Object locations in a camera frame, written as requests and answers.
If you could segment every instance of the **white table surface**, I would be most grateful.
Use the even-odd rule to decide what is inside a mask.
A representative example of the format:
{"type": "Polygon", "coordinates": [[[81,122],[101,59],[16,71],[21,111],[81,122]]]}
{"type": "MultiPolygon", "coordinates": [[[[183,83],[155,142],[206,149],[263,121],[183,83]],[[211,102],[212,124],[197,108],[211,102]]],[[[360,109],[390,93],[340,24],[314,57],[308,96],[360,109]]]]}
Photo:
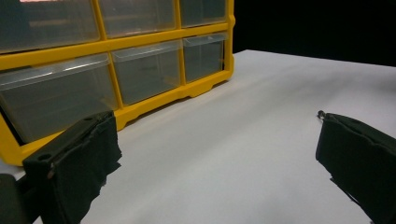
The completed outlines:
{"type": "MultiPolygon", "coordinates": [[[[396,68],[252,50],[234,57],[228,82],[119,132],[122,166],[83,224],[370,222],[316,161],[316,114],[396,137],[396,68]]],[[[4,164],[0,172],[22,175],[4,164]]]]}

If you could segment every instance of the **yellow organizer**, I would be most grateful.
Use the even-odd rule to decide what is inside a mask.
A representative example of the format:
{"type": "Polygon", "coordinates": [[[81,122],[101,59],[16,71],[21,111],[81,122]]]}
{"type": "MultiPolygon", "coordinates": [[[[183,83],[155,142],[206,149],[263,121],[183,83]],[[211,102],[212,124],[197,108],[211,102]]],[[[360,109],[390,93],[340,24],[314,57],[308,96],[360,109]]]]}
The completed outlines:
{"type": "MultiPolygon", "coordinates": [[[[122,2],[123,0],[113,0],[112,3],[117,4],[118,1],[122,2]]],[[[143,9],[149,10],[150,5],[148,3],[154,3],[156,0],[138,2],[142,4],[146,3],[143,9]]],[[[144,25],[148,28],[147,31],[139,33],[139,29],[134,27],[134,31],[137,32],[124,34],[120,32],[120,29],[117,30],[117,27],[111,32],[106,27],[112,24],[112,22],[119,21],[123,22],[124,25],[130,25],[124,20],[131,18],[132,15],[124,12],[119,17],[115,17],[109,10],[107,12],[105,10],[101,11],[101,4],[103,4],[101,0],[91,0],[94,11],[93,17],[99,30],[99,39],[95,39],[94,35],[89,33],[89,37],[86,38],[85,43],[81,43],[79,40],[79,43],[76,42],[76,45],[65,47],[47,45],[41,47],[51,49],[38,49],[16,53],[10,53],[8,51],[7,54],[0,54],[0,72],[25,66],[40,67],[55,63],[63,64],[75,59],[95,59],[100,63],[94,69],[106,67],[106,72],[109,73],[109,75],[101,73],[100,76],[109,76],[109,83],[112,85],[113,92],[107,93],[107,95],[115,96],[115,100],[112,103],[114,106],[112,107],[117,120],[117,128],[121,130],[127,122],[136,119],[138,116],[177,99],[195,97],[206,91],[210,91],[214,85],[227,80],[233,74],[232,45],[233,26],[235,24],[233,0],[202,0],[201,2],[169,0],[168,2],[173,3],[174,16],[176,18],[174,23],[167,22],[164,27],[157,29],[152,27],[152,23],[142,19],[139,22],[145,22],[144,25]],[[208,11],[200,11],[200,9],[202,10],[205,7],[208,11]],[[212,17],[208,19],[205,17],[207,13],[212,13],[213,15],[213,13],[216,14],[222,8],[225,8],[226,11],[225,18],[212,17]],[[219,49],[213,50],[203,47],[205,44],[216,45],[216,41],[221,42],[219,49]],[[166,82],[170,84],[170,87],[166,89],[167,87],[161,86],[161,88],[165,88],[162,93],[154,93],[149,98],[142,98],[143,100],[126,100],[123,93],[129,91],[128,86],[124,85],[125,87],[121,87],[122,85],[120,84],[122,83],[120,83],[119,79],[125,79],[125,77],[117,73],[125,73],[125,69],[122,71],[121,67],[123,63],[130,63],[133,66],[131,63],[133,60],[141,60],[143,56],[139,55],[139,50],[150,48],[159,50],[158,52],[166,52],[166,55],[178,56],[178,72],[176,75],[166,77],[166,82]],[[222,56],[222,62],[219,62],[219,60],[218,63],[208,62],[206,59],[210,57],[206,57],[207,54],[201,55],[201,58],[194,55],[194,52],[199,51],[201,53],[205,52],[205,50],[209,53],[208,56],[210,54],[216,54],[215,57],[222,56]],[[209,69],[205,70],[203,66],[208,66],[209,69]]],[[[149,19],[150,15],[150,13],[142,14],[142,17],[148,16],[149,19]]],[[[164,56],[161,60],[167,60],[174,56],[164,56]]],[[[5,118],[0,114],[0,158],[8,164],[21,165],[23,159],[47,144],[60,133],[53,133],[30,143],[20,145],[10,127],[8,127],[5,118]]]]}

